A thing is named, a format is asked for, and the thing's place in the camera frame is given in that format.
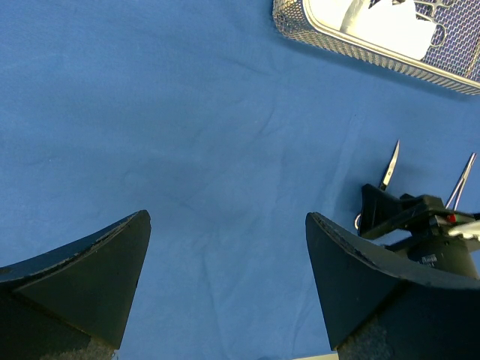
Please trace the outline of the steel surgical scissors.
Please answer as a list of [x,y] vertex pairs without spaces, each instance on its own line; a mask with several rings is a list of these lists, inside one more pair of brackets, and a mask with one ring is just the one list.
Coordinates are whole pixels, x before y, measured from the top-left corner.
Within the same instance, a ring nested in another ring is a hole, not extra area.
[[380,180],[378,188],[381,191],[385,191],[386,188],[389,186],[389,183],[391,181],[393,172],[395,171],[395,166],[398,160],[398,154],[399,154],[399,149],[400,149],[400,140],[398,139],[394,151],[392,152],[391,159],[389,161],[388,166],[385,168],[385,172],[382,176],[382,179]]

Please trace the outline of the steel mesh instrument tray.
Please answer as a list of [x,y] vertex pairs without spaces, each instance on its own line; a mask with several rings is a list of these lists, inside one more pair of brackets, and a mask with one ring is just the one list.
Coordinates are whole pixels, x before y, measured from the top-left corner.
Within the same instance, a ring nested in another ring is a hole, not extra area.
[[445,27],[444,38],[422,60],[322,25],[309,1],[274,1],[272,17],[286,38],[340,53],[466,95],[479,94],[479,2],[418,1],[420,14]]

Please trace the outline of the steel hemostat clamp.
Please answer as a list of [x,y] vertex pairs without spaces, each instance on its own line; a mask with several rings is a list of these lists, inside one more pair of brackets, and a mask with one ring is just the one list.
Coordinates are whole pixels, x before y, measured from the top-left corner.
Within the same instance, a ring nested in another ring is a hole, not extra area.
[[459,179],[457,180],[456,185],[454,186],[453,191],[451,192],[451,195],[449,196],[445,207],[447,209],[452,209],[456,210],[458,208],[458,204],[460,202],[462,193],[464,192],[464,187],[467,182],[467,179],[469,178],[471,169],[473,168],[473,165],[476,161],[477,154],[473,152],[470,156],[468,161],[466,162],[465,167],[463,168],[462,173],[460,174]]

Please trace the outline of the blue surgical drape cloth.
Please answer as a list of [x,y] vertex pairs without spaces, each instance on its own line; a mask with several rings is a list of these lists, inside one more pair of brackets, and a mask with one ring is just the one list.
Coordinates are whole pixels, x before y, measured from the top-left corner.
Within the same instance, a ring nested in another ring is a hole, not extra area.
[[282,37],[270,1],[3,1],[1,264],[142,209],[120,359],[330,350],[305,241],[361,187],[447,198],[479,98]]

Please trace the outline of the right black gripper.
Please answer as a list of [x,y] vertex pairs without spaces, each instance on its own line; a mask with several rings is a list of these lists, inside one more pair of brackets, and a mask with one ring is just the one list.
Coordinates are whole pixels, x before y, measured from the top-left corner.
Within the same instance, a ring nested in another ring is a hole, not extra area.
[[[448,210],[440,198],[408,193],[396,197],[372,184],[361,189],[358,235],[375,240],[394,230],[410,236],[385,247],[398,256],[444,272],[478,278],[471,253],[479,249],[479,213]],[[402,211],[413,213],[393,227]]]

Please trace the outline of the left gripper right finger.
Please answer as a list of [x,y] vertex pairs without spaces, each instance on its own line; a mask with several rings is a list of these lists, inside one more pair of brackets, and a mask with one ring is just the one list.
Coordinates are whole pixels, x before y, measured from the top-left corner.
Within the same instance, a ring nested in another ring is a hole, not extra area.
[[458,240],[405,252],[311,212],[306,241],[340,359],[477,359],[479,273]]

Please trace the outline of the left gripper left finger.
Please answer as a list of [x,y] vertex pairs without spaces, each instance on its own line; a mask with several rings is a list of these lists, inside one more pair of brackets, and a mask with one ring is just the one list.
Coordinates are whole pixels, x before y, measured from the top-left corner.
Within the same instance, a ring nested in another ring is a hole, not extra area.
[[1,267],[2,359],[112,359],[122,344],[151,235],[141,210]]

